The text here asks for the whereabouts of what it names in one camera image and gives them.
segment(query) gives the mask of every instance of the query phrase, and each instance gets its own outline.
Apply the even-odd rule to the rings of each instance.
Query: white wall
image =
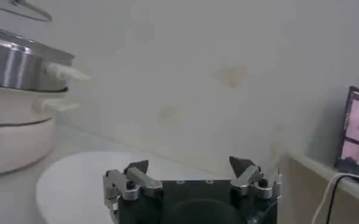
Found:
[[[359,86],[359,0],[37,2],[53,23],[0,12],[0,27],[93,76],[71,85],[83,107],[67,124],[217,173],[281,149],[333,160]]]

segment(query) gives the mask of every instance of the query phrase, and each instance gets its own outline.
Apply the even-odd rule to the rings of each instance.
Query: white cable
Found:
[[[323,198],[318,206],[318,208],[316,209],[316,212],[315,214],[313,215],[313,218],[312,218],[312,222],[311,224],[316,224],[316,219],[318,218],[319,216],[319,213],[322,209],[322,207],[324,206],[324,203],[325,203],[325,200],[327,199],[327,195],[328,195],[328,192],[330,191],[331,187],[333,186],[333,183],[336,179],[338,179],[340,176],[346,176],[346,177],[357,177],[359,178],[358,175],[354,175],[354,174],[351,174],[351,173],[337,173],[335,174],[331,179],[330,181],[328,182],[328,185],[324,191],[324,194],[323,194]]]

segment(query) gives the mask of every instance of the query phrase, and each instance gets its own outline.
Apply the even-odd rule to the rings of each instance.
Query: white plate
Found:
[[[102,176],[134,161],[149,160],[157,180],[214,179],[214,175],[147,153],[87,152],[54,163],[37,183],[37,206],[48,224],[113,224],[104,205]]]

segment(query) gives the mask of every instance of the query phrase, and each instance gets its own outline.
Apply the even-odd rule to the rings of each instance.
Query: black cable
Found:
[[[353,179],[353,180],[355,180],[355,181],[359,181],[359,178],[358,178],[358,177],[352,177],[352,176],[349,176],[349,175],[340,176],[340,177],[335,181],[335,185],[333,186],[333,189],[332,189],[331,201],[330,201],[330,204],[329,204],[329,207],[328,207],[327,221],[325,221],[325,224],[329,224],[329,223],[330,223],[333,201],[334,201],[334,199],[335,199],[335,194],[336,194],[336,188],[338,188],[338,184],[340,183],[340,181],[341,181],[343,178],[346,178],[346,177],[351,178],[351,179]]]

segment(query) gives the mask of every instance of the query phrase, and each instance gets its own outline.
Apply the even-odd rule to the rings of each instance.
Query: wall stain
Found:
[[[177,119],[178,108],[172,105],[163,106],[158,114],[157,121],[160,124],[170,124]]]
[[[243,80],[248,77],[245,66],[223,66],[214,73],[215,78],[224,86],[229,88],[241,87]]]

